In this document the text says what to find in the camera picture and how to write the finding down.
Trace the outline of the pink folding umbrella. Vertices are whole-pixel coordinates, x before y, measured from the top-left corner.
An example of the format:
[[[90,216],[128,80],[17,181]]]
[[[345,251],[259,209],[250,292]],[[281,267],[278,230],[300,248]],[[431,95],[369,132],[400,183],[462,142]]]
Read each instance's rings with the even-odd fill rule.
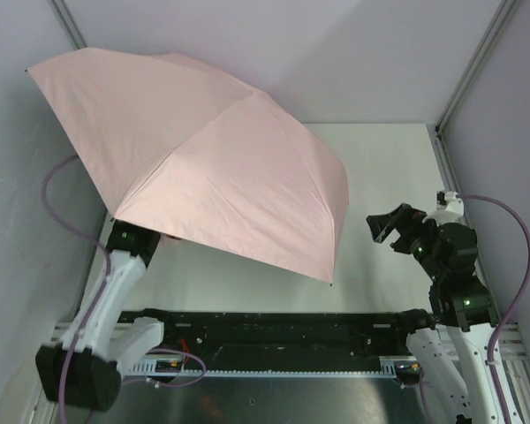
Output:
[[[178,53],[85,48],[28,74],[114,217],[333,282],[345,166],[266,92]]]

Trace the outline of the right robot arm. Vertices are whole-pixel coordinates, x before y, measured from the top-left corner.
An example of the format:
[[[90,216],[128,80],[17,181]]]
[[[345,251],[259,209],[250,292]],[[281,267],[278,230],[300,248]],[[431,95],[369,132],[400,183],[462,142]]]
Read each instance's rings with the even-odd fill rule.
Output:
[[[464,203],[454,192],[439,193],[427,214],[401,204],[367,224],[376,243],[393,231],[391,248],[410,254],[432,284],[431,313],[405,311],[406,346],[420,363],[446,417],[453,423],[519,423],[498,343],[500,329],[490,292],[476,275],[476,232],[460,223]]]

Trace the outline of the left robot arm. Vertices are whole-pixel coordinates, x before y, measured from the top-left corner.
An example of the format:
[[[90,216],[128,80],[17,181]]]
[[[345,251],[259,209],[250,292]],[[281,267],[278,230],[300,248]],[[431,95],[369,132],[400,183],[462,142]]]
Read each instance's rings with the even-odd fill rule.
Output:
[[[82,308],[59,340],[41,346],[35,355],[48,401],[108,411],[129,369],[163,341],[164,324],[149,317],[136,319],[119,337],[112,337],[125,300],[147,270],[160,239],[156,231],[113,223],[102,249],[103,271]]]

